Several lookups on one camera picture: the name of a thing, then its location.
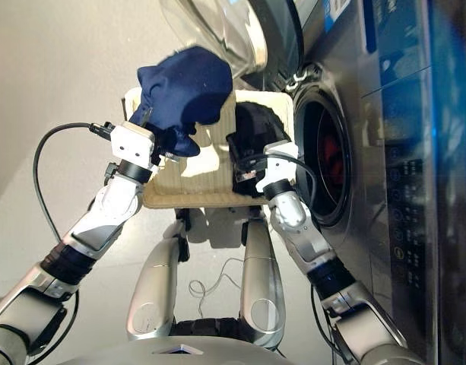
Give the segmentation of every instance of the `white cable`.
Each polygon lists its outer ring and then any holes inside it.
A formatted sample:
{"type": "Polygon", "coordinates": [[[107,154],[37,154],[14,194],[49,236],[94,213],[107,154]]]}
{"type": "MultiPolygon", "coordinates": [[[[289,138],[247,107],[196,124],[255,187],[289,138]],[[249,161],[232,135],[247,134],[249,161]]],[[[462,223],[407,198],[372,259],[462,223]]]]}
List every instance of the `white cable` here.
{"type": "Polygon", "coordinates": [[[219,274],[219,277],[217,278],[216,282],[209,288],[209,289],[206,289],[204,284],[202,284],[202,281],[200,280],[191,280],[189,282],[189,293],[194,297],[194,298],[201,298],[201,300],[199,301],[199,307],[198,307],[198,312],[199,312],[199,315],[201,316],[201,318],[204,318],[204,315],[202,313],[202,304],[204,303],[204,300],[205,300],[205,297],[209,294],[212,294],[216,289],[217,287],[219,286],[221,280],[223,280],[223,278],[227,278],[229,279],[229,281],[235,286],[237,287],[238,289],[241,290],[241,286],[238,285],[228,274],[225,274],[224,273],[224,269],[226,268],[226,265],[229,261],[239,261],[239,262],[243,262],[242,259],[237,259],[235,257],[229,257],[228,260],[226,260],[224,263],[223,263],[223,267],[222,269],[220,270],[220,274],[219,274]],[[192,287],[193,284],[198,284],[199,287],[201,288],[200,290],[197,290],[197,289],[194,289],[192,287]]]}

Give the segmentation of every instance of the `washing machine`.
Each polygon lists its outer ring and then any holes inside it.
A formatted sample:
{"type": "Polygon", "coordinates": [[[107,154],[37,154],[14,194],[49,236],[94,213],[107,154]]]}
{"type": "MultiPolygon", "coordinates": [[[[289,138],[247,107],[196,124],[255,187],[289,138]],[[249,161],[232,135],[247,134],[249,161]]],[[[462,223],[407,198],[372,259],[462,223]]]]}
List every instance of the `washing machine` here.
{"type": "MultiPolygon", "coordinates": [[[[234,78],[292,97],[322,234],[411,349],[466,363],[466,2],[162,6],[234,78]]],[[[311,189],[301,172],[297,182],[311,189]]]]}

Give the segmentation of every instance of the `white wall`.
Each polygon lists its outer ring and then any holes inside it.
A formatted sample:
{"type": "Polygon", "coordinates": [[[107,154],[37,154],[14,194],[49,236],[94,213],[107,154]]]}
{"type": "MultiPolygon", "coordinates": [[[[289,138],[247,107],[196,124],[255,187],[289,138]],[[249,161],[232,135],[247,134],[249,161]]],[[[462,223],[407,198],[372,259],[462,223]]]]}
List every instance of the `white wall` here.
{"type": "MultiPolygon", "coordinates": [[[[54,246],[33,192],[33,151],[50,128],[67,122],[122,120],[121,96],[137,85],[136,69],[169,55],[179,42],[158,0],[0,1],[0,296],[54,246]]],[[[63,233],[101,187],[112,160],[107,142],[66,131],[43,150],[40,178],[63,233]]],[[[135,280],[172,211],[143,210],[99,261],[81,289],[81,310],[67,341],[42,364],[126,341],[124,324],[135,280]]],[[[298,363],[328,363],[309,305],[309,288],[275,239],[287,299],[283,352],[298,363]]],[[[197,318],[187,284],[212,284],[227,257],[241,249],[191,245],[181,265],[178,319],[197,318]]],[[[240,265],[228,269],[238,281],[240,265]]],[[[223,283],[204,305],[206,316],[236,316],[239,291],[223,283]]]]}

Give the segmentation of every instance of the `white bracket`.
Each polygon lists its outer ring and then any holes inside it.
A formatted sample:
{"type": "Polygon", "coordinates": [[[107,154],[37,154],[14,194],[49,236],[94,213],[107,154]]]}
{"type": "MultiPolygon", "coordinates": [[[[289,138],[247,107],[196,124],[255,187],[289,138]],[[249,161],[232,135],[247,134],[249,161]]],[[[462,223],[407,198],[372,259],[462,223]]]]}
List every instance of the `white bracket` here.
{"type": "Polygon", "coordinates": [[[145,128],[130,122],[116,126],[111,132],[113,154],[123,160],[150,170],[155,136],[145,128]]]}
{"type": "MultiPolygon", "coordinates": [[[[279,141],[272,144],[267,144],[264,149],[265,154],[283,154],[297,158],[299,148],[293,142],[279,141]]],[[[280,158],[270,157],[267,159],[267,169],[265,177],[256,183],[256,190],[263,192],[263,188],[278,180],[287,179],[289,181],[295,179],[296,164],[280,158]]]]}

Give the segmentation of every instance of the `cream mat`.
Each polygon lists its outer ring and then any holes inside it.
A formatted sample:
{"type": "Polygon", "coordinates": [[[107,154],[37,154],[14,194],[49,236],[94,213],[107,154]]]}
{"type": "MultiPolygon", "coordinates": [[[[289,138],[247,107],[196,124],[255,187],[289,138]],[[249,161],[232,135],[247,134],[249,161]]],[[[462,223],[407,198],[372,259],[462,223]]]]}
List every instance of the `cream mat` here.
{"type": "MultiPolygon", "coordinates": [[[[138,107],[140,94],[141,89],[136,87],[125,95],[128,116],[138,107]]],[[[218,123],[196,124],[197,134],[192,139],[201,149],[198,156],[180,158],[179,162],[169,159],[162,162],[159,173],[152,176],[145,186],[145,207],[216,208],[266,203],[263,198],[251,198],[232,192],[233,166],[226,136],[236,130],[234,109],[236,102],[243,101],[272,108],[293,140],[293,103],[287,94],[236,90],[223,105],[218,123]]]]}

